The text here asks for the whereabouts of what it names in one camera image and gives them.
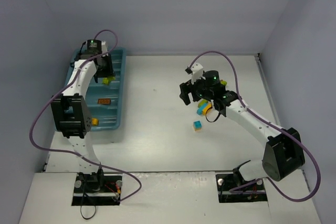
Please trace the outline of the small green lego brick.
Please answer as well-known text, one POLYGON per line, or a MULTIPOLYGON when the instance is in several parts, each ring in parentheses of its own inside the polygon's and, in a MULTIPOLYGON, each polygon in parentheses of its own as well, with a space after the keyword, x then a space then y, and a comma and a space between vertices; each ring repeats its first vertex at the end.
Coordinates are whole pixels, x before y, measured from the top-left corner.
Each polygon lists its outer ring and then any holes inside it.
POLYGON ((221 83, 222 85, 224 85, 224 86, 226 86, 226 85, 227 85, 227 82, 226 82, 226 81, 224 81, 224 80, 221 80, 221 81, 220 81, 220 83, 221 83))

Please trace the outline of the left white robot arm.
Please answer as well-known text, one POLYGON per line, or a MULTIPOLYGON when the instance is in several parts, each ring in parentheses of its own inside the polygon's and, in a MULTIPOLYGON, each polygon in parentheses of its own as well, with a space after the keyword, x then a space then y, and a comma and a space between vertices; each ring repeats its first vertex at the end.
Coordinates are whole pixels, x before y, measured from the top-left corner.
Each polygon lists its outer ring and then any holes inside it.
POLYGON ((86 46, 75 58, 67 88, 53 100, 51 109, 56 130, 67 138, 78 155, 76 187, 84 183, 99 187, 103 184, 103 170, 93 150, 90 134, 93 119, 85 98, 91 79, 97 79, 101 70, 111 70, 111 59, 105 41, 90 39, 86 46))

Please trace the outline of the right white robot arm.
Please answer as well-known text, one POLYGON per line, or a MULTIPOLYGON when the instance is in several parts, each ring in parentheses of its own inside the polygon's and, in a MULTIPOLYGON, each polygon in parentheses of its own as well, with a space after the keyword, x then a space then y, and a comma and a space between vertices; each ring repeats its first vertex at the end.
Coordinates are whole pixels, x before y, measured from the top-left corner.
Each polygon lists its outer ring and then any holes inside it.
POLYGON ((257 119, 243 107, 237 93, 226 90, 216 70, 190 70, 191 79, 180 84, 180 98, 186 105, 205 99, 220 115, 236 122, 250 133, 264 148, 259 160, 248 160, 233 172, 241 183, 269 177, 278 182, 305 164, 303 149, 299 146, 299 133, 290 128, 284 130, 277 125, 257 119))

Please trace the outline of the yellow striped lego piece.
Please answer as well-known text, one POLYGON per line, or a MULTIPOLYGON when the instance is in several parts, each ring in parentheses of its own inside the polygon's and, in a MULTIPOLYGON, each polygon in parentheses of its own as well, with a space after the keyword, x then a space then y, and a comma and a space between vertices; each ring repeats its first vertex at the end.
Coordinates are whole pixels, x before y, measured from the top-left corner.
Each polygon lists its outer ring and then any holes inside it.
POLYGON ((99 120, 97 118, 92 118, 92 126, 98 126, 99 120))

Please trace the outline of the green blue yellow lego stack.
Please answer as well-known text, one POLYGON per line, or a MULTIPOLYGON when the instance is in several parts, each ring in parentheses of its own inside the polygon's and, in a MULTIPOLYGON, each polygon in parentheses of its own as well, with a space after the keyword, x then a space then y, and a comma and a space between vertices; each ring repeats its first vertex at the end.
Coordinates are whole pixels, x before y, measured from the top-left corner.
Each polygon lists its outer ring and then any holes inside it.
POLYGON ((207 100, 202 100, 198 104, 197 114, 198 115, 206 115, 207 112, 209 112, 212 109, 211 102, 207 100))

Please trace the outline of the orange brown lego brick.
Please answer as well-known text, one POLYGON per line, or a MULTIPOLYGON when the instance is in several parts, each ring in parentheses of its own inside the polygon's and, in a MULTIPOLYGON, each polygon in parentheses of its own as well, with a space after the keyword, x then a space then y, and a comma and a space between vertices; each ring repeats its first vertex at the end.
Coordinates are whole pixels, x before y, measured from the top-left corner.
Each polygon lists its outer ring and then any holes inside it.
POLYGON ((98 104, 101 104, 101 105, 110 105, 111 104, 111 99, 109 99, 109 98, 98 99, 98 104))

